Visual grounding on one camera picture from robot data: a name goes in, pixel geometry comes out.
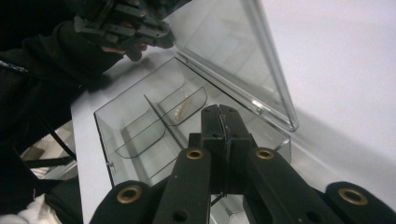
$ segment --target person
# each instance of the person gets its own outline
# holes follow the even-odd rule
[[[33,175],[16,149],[35,114],[57,114],[58,105],[69,106],[123,53],[89,42],[71,21],[56,26],[52,35],[26,38],[21,49],[0,52],[0,215],[22,210],[51,188]]]

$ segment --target white table surface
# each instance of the white table surface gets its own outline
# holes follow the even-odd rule
[[[292,166],[320,190],[349,181],[396,210],[396,2],[263,0],[300,121]],[[84,222],[111,189],[93,112],[174,56],[124,59],[72,105]]]

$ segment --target black clothing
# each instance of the black clothing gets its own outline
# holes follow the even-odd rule
[[[74,16],[64,0],[2,0],[0,51],[19,49],[26,37],[51,35],[56,25]]]
[[[28,38],[22,49],[0,52],[1,61],[28,71],[0,66],[0,214],[10,212],[10,202],[29,203],[34,189],[42,188],[15,150],[34,115],[56,117],[57,107],[69,106],[81,87],[90,87],[119,59],[77,35],[70,21],[52,36]]]
[[[78,176],[64,181],[46,195],[46,204],[62,223],[83,223]]]

